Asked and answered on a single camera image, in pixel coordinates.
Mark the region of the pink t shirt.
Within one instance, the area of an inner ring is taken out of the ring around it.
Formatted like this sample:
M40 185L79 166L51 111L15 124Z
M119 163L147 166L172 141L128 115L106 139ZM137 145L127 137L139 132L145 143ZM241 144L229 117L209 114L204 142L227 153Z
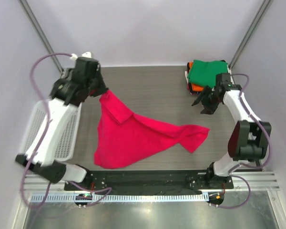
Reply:
M173 125L136 114L112 91L103 94L99 102L94 163L105 169L127 167L176 144L193 153L208 137L207 127Z

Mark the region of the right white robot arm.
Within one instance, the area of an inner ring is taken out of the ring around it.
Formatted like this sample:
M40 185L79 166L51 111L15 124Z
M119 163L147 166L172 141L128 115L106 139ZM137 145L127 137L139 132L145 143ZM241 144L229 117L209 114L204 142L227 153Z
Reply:
M212 115L220 103L226 105L235 121L227 144L227 153L210 164L197 178L208 188L221 188L230 182L230 175L239 167L252 168L251 162L263 159L270 148L271 125L263 122L251 109L239 85L225 83L212 89L206 86L192 105L201 103L202 114Z

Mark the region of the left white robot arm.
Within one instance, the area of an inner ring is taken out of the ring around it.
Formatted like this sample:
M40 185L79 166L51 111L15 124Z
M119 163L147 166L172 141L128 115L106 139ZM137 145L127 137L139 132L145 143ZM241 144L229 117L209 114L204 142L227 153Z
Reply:
M88 170L57 161L55 152L69 119L81 103L89 96L97 97L107 90L100 71L84 78L73 73L71 78L57 80L50 100L43 103L46 116L41 127L26 153L16 156L16 163L53 184L72 181L81 190L88 190L92 184Z

